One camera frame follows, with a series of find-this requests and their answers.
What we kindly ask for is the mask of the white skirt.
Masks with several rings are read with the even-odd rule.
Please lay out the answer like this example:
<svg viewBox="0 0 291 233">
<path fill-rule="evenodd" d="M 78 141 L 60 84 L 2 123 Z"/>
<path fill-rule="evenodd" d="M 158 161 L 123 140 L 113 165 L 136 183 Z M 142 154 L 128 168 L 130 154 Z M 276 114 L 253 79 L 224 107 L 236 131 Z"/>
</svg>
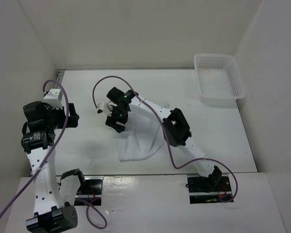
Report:
<svg viewBox="0 0 291 233">
<path fill-rule="evenodd" d="M 120 162 L 146 160 L 165 144 L 158 121 L 138 113 L 129 114 L 125 130 L 115 138 Z"/>
</svg>

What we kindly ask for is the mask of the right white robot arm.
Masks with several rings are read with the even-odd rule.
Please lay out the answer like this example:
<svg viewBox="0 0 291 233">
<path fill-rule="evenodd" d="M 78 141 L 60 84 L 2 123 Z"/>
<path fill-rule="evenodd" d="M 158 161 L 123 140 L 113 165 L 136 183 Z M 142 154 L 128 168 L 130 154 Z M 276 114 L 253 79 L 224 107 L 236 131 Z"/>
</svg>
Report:
<svg viewBox="0 0 291 233">
<path fill-rule="evenodd" d="M 193 164 L 198 172 L 200 181 L 189 187 L 199 187 L 203 192 L 214 191 L 220 184 L 222 172 L 216 165 L 210 165 L 204 157 L 201 149 L 192 138 L 189 123 L 183 112 L 178 109 L 160 107 L 150 101 L 142 100 L 138 93 L 128 90 L 126 93 L 113 87 L 107 94 L 107 98 L 113 103 L 108 113 L 106 125 L 117 133 L 123 132 L 129 118 L 129 112 L 138 113 L 153 122 L 159 123 L 163 131 L 163 137 L 167 143 L 171 163 L 175 169 L 181 169 Z M 176 166 L 172 157 L 171 147 L 178 148 L 190 161 L 181 166 Z"/>
</svg>

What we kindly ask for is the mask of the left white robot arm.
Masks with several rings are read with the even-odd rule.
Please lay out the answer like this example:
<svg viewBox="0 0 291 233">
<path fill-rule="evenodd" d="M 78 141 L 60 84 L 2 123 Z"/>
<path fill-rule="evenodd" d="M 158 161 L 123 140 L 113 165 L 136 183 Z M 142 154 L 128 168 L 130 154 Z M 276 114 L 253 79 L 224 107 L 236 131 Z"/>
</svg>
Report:
<svg viewBox="0 0 291 233">
<path fill-rule="evenodd" d="M 76 194 L 83 193 L 87 182 L 79 169 L 62 174 L 55 172 L 55 130 L 78 126 L 79 115 L 69 103 L 69 115 L 64 108 L 35 101 L 23 107 L 27 121 L 23 125 L 21 145 L 32 167 L 34 185 L 33 217 L 26 220 L 32 233 L 62 233 L 77 227 L 78 216 L 74 207 Z"/>
</svg>

